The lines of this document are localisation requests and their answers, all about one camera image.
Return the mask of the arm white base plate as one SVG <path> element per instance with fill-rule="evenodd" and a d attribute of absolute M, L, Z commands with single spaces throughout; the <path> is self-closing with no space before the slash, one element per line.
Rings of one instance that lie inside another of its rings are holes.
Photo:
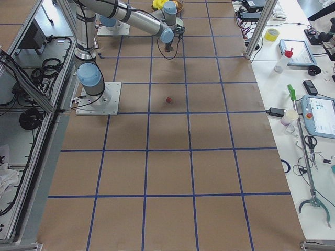
<path fill-rule="evenodd" d="M 86 94 L 85 89 L 82 89 L 81 96 L 85 96 L 78 100 L 79 108 L 76 109 L 78 116 L 104 116 L 104 115 L 117 115 L 121 82 L 105 82 L 105 91 L 102 96 L 95 101 L 99 96 L 93 97 Z"/>
<path fill-rule="evenodd" d="M 106 27 L 101 26 L 98 29 L 97 35 L 98 36 L 111 36 L 111 37 L 118 37 L 118 36 L 128 36 L 130 31 L 129 24 L 120 24 L 119 26 L 113 27 Z"/>

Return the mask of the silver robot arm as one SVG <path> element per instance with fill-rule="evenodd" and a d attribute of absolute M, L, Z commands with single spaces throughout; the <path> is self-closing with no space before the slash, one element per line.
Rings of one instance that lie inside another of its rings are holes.
<path fill-rule="evenodd" d="M 76 3 L 76 49 L 74 61 L 77 67 L 77 78 L 86 94 L 99 97 L 105 91 L 105 84 L 97 66 L 94 49 L 96 14 L 80 1 Z"/>
<path fill-rule="evenodd" d="M 120 33 L 128 26 L 136 27 L 168 44 L 181 36 L 185 27 L 177 22 L 175 2 L 167 1 L 161 10 L 147 13 L 123 1 L 75 1 L 76 40 L 78 47 L 88 51 L 94 47 L 96 15 L 106 29 Z"/>

